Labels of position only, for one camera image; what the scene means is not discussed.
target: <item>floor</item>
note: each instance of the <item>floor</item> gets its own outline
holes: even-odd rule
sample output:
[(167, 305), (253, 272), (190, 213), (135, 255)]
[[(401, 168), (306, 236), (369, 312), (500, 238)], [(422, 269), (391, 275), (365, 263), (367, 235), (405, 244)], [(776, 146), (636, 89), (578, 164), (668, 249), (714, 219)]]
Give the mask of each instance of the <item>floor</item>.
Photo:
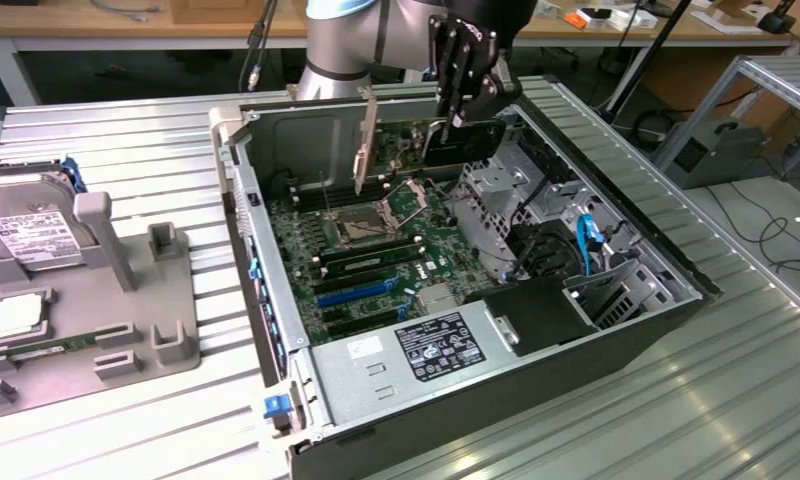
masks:
[[(713, 185), (710, 192), (705, 188), (688, 190), (686, 195), (726, 232), (741, 239), (741, 246), (764, 265), (784, 260), (800, 260), (800, 191), (792, 185), (774, 178), (761, 177), (732, 184)], [(722, 204), (725, 214), (717, 201)], [(785, 219), (778, 223), (786, 224), (786, 233), (778, 233), (778, 227), (766, 227), (770, 218)], [(800, 262), (784, 264), (777, 274), (781, 281), (800, 295)]]

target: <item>blue pcie slot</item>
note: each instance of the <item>blue pcie slot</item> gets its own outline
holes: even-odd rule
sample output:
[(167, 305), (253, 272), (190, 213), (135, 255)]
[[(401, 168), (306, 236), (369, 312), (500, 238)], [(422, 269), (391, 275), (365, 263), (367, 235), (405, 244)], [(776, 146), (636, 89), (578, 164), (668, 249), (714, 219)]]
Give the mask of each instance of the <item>blue pcie slot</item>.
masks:
[(349, 303), (363, 298), (383, 295), (387, 292), (390, 292), (390, 290), (394, 288), (394, 285), (397, 284), (397, 278), (398, 277), (389, 278), (387, 280), (382, 281), (381, 283), (377, 283), (375, 285), (369, 285), (365, 287), (355, 288), (353, 290), (347, 290), (345, 292), (318, 297), (317, 308), (333, 307), (334, 305), (341, 305), (343, 303)]

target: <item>pcie slot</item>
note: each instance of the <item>pcie slot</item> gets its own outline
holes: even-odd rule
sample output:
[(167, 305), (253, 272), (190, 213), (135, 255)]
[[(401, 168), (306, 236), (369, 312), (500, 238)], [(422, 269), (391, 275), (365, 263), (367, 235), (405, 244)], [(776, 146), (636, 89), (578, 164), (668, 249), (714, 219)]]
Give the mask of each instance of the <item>pcie slot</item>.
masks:
[(390, 309), (385, 312), (369, 315), (347, 322), (331, 323), (326, 326), (326, 330), (331, 337), (345, 336), (349, 333), (354, 333), (365, 329), (390, 325), (397, 321), (397, 318), (398, 316), (395, 309)]
[(342, 305), (343, 303), (354, 302), (355, 300), (383, 295), (394, 288), (397, 278), (398, 277), (389, 278), (374, 285), (366, 285), (343, 292), (317, 297), (317, 308), (329, 308), (335, 305)]
[(333, 292), (334, 290), (355, 287), (358, 285), (363, 285), (365, 283), (373, 283), (379, 280), (383, 280), (382, 275), (375, 272), (363, 272), (357, 275), (335, 278), (334, 280), (326, 280), (325, 282), (313, 286), (313, 291), (317, 295), (322, 295), (323, 293)]

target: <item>hard drive label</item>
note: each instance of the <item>hard drive label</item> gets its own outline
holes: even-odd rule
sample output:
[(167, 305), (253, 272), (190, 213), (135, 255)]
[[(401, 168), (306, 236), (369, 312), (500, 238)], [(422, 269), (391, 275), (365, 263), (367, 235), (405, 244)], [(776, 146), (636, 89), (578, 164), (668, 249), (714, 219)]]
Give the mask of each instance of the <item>hard drive label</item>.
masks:
[(458, 312), (394, 330), (414, 378), (428, 382), (485, 361)]
[(61, 212), (0, 217), (0, 241), (21, 263), (79, 254)]

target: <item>motherboard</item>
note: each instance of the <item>motherboard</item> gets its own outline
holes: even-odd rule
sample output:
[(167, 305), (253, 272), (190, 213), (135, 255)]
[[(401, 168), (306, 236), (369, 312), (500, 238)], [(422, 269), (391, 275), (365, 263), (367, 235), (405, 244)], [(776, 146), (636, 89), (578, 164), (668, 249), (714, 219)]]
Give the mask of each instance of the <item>motherboard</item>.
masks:
[(370, 185), (359, 197), (310, 191), (270, 202), (313, 344), (456, 307), (492, 286), (446, 205), (442, 186), (410, 177)]

